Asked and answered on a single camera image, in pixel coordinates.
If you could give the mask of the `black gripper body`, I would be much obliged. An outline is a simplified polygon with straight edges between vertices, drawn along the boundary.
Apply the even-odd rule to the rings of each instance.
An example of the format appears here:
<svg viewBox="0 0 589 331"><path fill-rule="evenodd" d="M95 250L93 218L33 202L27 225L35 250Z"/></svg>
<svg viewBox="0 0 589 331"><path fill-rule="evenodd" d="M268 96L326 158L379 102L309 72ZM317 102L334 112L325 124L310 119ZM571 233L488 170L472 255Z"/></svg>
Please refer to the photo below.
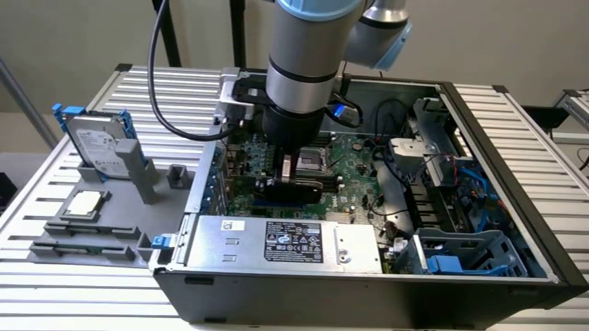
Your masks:
<svg viewBox="0 0 589 331"><path fill-rule="evenodd" d="M269 142L285 154L296 154L302 147L314 142L324 117L324 110L298 114L278 106L269 106L262 118L262 129Z"/></svg>

